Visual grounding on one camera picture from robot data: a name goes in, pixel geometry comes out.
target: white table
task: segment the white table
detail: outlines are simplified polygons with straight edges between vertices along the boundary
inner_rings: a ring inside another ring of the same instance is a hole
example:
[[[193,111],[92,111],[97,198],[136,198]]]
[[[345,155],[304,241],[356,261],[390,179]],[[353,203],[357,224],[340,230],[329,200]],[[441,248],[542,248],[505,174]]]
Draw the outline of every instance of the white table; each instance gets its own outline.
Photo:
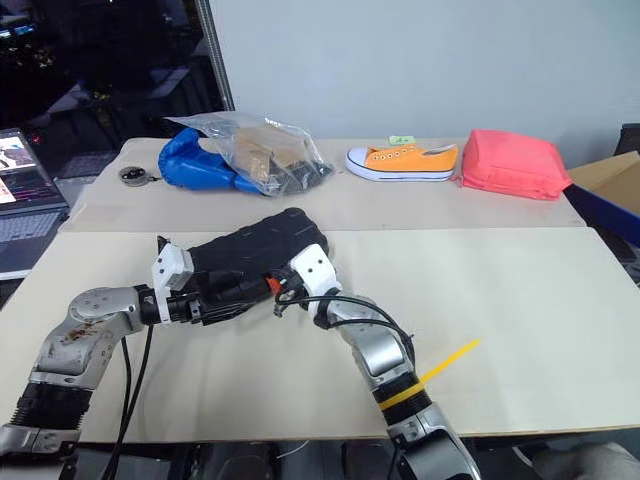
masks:
[[[211,233],[169,233],[184,247]],[[415,334],[426,372],[481,345],[428,391],[462,435],[640,424],[640,293],[588,228],[329,232],[345,287]],[[152,233],[62,233],[0,313],[0,418],[9,419],[49,330],[98,286],[149,281]],[[127,442],[382,436],[385,425],[337,332],[264,302],[209,327],[157,327]],[[144,334],[131,338],[134,364]],[[116,352],[83,441],[117,436]]]
[[[435,228],[584,226],[567,199],[545,202],[461,188],[455,182],[380,183],[359,178],[344,166],[349,148],[381,145],[375,139],[317,140],[323,158],[337,168],[326,183],[302,195],[265,198],[236,191],[192,192],[165,182],[132,188],[118,171],[141,166],[159,176],[158,154],[167,140],[129,140],[98,177],[66,231],[233,231],[290,206],[307,212],[323,231],[425,230]],[[464,139],[419,140],[425,147]],[[211,144],[202,144],[211,149]]]

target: blue boxing glove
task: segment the blue boxing glove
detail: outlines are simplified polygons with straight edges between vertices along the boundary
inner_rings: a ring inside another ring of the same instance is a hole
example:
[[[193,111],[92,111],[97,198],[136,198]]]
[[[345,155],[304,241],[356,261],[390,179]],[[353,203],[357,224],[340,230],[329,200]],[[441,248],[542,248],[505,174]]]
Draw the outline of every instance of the blue boxing glove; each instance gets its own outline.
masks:
[[[230,189],[260,193],[224,161],[222,155],[209,153],[198,145],[198,132],[186,128],[160,152],[158,167],[166,182],[189,190]]]

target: laptop screen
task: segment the laptop screen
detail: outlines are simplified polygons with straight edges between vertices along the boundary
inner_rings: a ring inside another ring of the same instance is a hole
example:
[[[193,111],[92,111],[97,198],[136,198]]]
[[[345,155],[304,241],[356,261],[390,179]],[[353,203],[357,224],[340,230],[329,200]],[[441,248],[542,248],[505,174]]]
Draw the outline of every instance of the laptop screen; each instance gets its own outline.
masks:
[[[64,203],[17,130],[0,132],[0,211]]]

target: laptop keyboard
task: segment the laptop keyboard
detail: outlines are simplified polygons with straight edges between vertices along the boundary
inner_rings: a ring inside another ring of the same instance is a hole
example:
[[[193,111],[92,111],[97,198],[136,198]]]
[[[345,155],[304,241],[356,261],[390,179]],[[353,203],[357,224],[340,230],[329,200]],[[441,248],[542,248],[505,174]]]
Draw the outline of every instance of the laptop keyboard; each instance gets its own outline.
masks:
[[[0,242],[44,237],[57,217],[58,212],[51,212],[0,219]]]

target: small round object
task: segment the small round object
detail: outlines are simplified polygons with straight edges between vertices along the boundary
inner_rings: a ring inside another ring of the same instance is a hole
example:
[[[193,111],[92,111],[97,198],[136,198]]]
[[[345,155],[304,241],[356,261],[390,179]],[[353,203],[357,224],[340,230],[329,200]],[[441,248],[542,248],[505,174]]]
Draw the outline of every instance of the small round object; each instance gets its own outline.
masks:
[[[141,187],[151,181],[144,168],[126,167],[118,172],[120,180],[129,187]]]

